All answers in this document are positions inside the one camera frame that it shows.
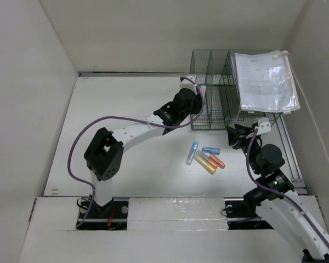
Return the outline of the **light blue highlighter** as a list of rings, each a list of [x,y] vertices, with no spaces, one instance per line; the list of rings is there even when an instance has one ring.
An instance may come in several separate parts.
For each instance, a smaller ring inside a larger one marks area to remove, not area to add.
[[[190,148],[188,157],[186,159],[186,165],[191,165],[192,164],[192,160],[194,159],[197,148],[198,148],[198,142],[194,141],[191,148]]]

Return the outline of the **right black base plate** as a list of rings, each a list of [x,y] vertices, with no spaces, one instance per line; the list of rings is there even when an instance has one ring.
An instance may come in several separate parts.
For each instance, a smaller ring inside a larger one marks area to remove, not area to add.
[[[228,230],[272,230],[272,226],[257,216],[243,198],[225,198],[221,215],[227,220]]]

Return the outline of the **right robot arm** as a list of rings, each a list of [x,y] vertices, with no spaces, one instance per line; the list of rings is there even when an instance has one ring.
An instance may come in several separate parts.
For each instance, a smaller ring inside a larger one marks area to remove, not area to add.
[[[242,150],[248,175],[256,187],[243,196],[242,209],[266,221],[302,262],[329,262],[329,234],[303,204],[293,184],[282,172],[281,150],[263,144],[261,132],[266,124],[227,127],[228,143]]]

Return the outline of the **yellow highlighter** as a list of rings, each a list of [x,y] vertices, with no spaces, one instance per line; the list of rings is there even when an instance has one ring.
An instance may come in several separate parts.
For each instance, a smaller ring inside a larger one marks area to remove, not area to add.
[[[197,150],[194,155],[194,159],[204,167],[211,175],[213,175],[217,170],[217,165],[212,163],[210,158],[203,153],[201,150]]]

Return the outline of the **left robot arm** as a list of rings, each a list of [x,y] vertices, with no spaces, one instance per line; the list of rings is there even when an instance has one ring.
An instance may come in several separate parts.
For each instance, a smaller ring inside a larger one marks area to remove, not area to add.
[[[87,168],[93,174],[92,211],[99,217],[111,212],[112,191],[109,181],[119,171],[123,154],[146,140],[164,136],[176,129],[189,126],[183,123],[189,115],[199,116],[203,111],[204,92],[194,85],[180,88],[172,101],[154,111],[145,120],[119,116],[105,116],[89,123],[82,132],[108,119],[131,121],[133,124],[109,131],[100,128],[84,152]]]

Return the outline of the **white foam front board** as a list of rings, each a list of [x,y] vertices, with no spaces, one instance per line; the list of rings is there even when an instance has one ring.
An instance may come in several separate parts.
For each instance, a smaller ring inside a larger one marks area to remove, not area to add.
[[[228,230],[221,197],[130,198],[128,231],[218,232]]]

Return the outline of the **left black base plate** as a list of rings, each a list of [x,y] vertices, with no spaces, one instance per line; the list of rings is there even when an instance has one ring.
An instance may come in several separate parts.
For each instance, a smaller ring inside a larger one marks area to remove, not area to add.
[[[103,207],[93,202],[89,213],[91,196],[80,197],[76,204],[79,208],[76,228],[78,230],[122,231],[127,229],[128,198],[113,198]]]

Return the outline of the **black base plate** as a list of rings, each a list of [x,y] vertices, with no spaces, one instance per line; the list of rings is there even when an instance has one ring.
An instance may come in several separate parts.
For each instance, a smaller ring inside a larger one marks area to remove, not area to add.
[[[80,197],[76,204],[79,208],[76,228],[78,230],[122,231],[127,229],[128,198],[113,198],[103,207],[93,202],[89,213],[91,196]]]
[[[225,198],[221,215],[227,220],[228,230],[272,230],[272,226],[257,216],[243,198]]]

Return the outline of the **dark blue highlighter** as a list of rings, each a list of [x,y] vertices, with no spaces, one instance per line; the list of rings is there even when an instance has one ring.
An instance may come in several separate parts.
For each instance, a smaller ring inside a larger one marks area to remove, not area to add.
[[[219,148],[203,147],[202,151],[204,153],[209,153],[209,154],[213,154],[213,155],[220,155],[220,149]]]

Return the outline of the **orange highlighter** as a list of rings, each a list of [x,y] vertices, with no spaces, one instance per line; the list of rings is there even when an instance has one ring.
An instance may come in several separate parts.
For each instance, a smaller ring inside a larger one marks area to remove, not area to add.
[[[225,168],[225,164],[224,164],[224,162],[221,161],[216,155],[211,154],[211,155],[209,155],[209,158],[210,158],[210,160],[211,160],[213,163],[215,163],[215,165],[216,165],[217,167],[219,167],[220,169],[224,169],[224,168]]]

